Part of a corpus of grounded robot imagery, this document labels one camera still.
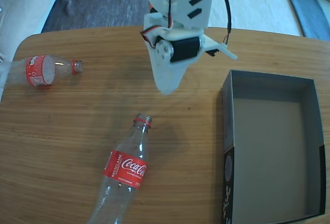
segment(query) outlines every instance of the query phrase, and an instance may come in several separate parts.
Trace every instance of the cardboard box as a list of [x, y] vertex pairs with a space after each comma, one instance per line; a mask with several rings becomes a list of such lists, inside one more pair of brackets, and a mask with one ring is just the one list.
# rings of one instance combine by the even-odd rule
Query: cardboard box
[[223, 107], [223, 224], [324, 214], [325, 152], [314, 81], [230, 71]]

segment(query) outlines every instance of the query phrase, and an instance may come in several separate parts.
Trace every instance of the wire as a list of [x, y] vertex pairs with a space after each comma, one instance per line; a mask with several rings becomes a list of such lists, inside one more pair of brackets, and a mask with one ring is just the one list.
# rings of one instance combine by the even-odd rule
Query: wire
[[154, 26], [151, 26], [143, 31], [140, 32], [140, 34], [142, 35], [143, 39], [149, 43], [149, 45], [154, 49], [155, 48], [155, 45], [150, 41], [150, 39], [148, 38], [147, 34], [151, 31], [154, 31], [156, 29], [165, 29], [165, 30], [171, 30], [173, 28], [173, 25], [174, 25], [174, 21], [173, 21], [173, 18], [172, 18], [172, 13], [171, 13], [171, 8], [172, 8], [172, 0], [169, 0], [169, 11], [168, 11], [168, 27], [163, 27], [163, 26], [160, 26], [160, 25], [154, 25]]
[[225, 36], [224, 43], [227, 45], [228, 44], [228, 40], [229, 40], [229, 34], [230, 34], [230, 32], [232, 32], [232, 12], [230, 10], [229, 0], [224, 0], [224, 1], [225, 1], [225, 4], [226, 4], [227, 18], [228, 18], [228, 22], [227, 22], [227, 35]]
[[[229, 4], [229, 0], [224, 0], [225, 1], [225, 5], [226, 5], [226, 10], [227, 10], [227, 35], [224, 37], [223, 39], [223, 43], [225, 43], [226, 45], [228, 44], [228, 40], [229, 40], [229, 34], [232, 32], [232, 12], [230, 10], [230, 4]], [[172, 13], [171, 13], [171, 7], [172, 7], [172, 0], [169, 0], [169, 11], [168, 11], [168, 27], [163, 27], [160, 25], [154, 25], [151, 26], [143, 31], [141, 31], [141, 35], [143, 37], [143, 39], [149, 43], [149, 45], [152, 48], [155, 48], [155, 45], [153, 45], [150, 41], [150, 39], [148, 38], [147, 34], [153, 30], [162, 28], [165, 30], [171, 30], [173, 28], [174, 22], [173, 22], [173, 18], [172, 18]]]

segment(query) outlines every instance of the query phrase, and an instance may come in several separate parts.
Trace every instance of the wooden table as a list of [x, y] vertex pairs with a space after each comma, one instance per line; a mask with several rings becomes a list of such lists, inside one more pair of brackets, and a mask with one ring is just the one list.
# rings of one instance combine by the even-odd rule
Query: wooden table
[[[314, 78], [330, 153], [330, 44], [234, 30], [231, 61], [204, 55], [180, 87], [162, 96], [153, 82], [141, 27], [36, 35], [15, 60], [56, 54], [84, 72], [50, 89], [6, 90], [0, 104], [0, 223], [85, 223], [113, 144], [139, 112], [153, 117], [146, 177], [125, 223], [221, 223], [221, 87], [230, 69]], [[220, 41], [224, 29], [207, 34]], [[329, 223], [326, 215], [305, 223]]]

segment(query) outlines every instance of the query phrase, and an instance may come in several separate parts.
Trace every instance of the coca-cola logo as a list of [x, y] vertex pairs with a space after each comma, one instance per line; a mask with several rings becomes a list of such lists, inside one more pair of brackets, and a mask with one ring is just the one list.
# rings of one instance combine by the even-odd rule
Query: coca-cola logo
[[134, 163], [132, 158], [128, 158], [122, 163], [122, 168], [126, 170], [130, 170], [136, 173], [137, 175], [143, 176], [146, 170], [146, 165], [141, 166], [139, 164]]

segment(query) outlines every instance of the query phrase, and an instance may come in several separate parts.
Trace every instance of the clear plastic bottle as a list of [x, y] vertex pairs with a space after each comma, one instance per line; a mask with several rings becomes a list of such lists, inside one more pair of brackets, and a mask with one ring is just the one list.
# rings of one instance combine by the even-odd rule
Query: clear plastic bottle
[[55, 55], [25, 58], [0, 63], [0, 88], [14, 86], [44, 86], [70, 75], [83, 72], [81, 61], [67, 61]]
[[133, 127], [111, 152], [95, 209], [87, 224], [120, 224], [134, 198], [148, 160], [151, 117], [139, 114]]

